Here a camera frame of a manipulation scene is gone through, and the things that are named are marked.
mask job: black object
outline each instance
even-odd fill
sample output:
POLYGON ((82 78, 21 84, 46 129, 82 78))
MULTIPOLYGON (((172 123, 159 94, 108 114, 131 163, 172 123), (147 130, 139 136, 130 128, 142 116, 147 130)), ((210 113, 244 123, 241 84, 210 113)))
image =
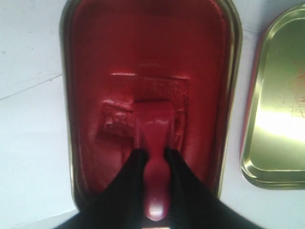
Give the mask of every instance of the black object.
POLYGON ((196 178, 177 150, 164 154, 172 172, 168 216, 153 222, 144 216, 144 150, 135 149, 112 183, 95 201, 57 229, 259 229, 229 209, 196 178))

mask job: metal tin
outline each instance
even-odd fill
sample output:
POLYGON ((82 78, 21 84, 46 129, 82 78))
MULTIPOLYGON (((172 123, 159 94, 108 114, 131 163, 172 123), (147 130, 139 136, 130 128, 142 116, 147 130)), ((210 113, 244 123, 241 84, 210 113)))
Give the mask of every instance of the metal tin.
POLYGON ((305 188, 305 4, 266 31, 253 70, 241 156, 264 188, 305 188))
MULTIPOLYGON (((75 118, 75 104, 73 102, 73 74, 71 65, 71 25, 72 18, 82 0, 69 0, 63 10, 60 25, 61 34, 61 51, 63 62, 64 83, 66 89, 66 107, 68 116, 68 136, 69 136, 69 154, 71 168, 71 185, 74 202, 78 208, 83 208, 91 200, 92 196, 86 192, 86 185, 82 182, 81 177, 81 161, 79 159, 79 136, 77 134, 77 123, 75 118)), ((222 8, 224 20, 229 25, 230 45, 227 52, 227 61, 225 64, 227 76, 222 84, 222 90, 219 101, 219 109, 217 116, 217 131, 215 135, 215 155, 213 160, 213 192, 220 195, 222 174, 224 168, 224 154, 226 149, 227 128, 230 122, 231 104, 233 101, 235 81, 238 71, 242 28, 240 19, 231 0, 215 0, 222 8)))

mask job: white table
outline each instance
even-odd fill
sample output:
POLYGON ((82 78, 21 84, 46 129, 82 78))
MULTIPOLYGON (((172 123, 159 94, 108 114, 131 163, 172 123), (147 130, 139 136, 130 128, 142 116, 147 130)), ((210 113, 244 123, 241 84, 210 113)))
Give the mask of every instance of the white table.
MULTIPOLYGON (((305 228, 305 190, 265 190, 241 175, 239 145, 261 31, 304 0, 234 0, 244 42, 221 200, 267 229, 305 228)), ((48 229, 71 198, 58 27, 65 0, 0 0, 0 229, 48 229)))

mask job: red applicator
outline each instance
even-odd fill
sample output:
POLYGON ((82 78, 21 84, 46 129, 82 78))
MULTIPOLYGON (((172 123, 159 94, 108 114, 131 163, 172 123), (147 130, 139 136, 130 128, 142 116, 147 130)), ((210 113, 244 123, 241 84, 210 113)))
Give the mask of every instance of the red applicator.
POLYGON ((153 220, 163 219, 170 206, 169 165, 164 150, 173 147, 175 111, 173 103, 135 103, 134 142, 136 148, 145 149, 149 160, 143 174, 144 211, 153 220))

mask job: red wax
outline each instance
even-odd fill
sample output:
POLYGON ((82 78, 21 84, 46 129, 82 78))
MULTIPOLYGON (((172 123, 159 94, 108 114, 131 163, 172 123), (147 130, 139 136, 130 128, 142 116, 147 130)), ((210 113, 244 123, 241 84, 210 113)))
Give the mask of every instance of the red wax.
POLYGON ((134 101, 170 99, 175 147, 210 188, 230 46, 215 0, 83 0, 71 63, 82 180, 103 191, 133 145, 134 101))

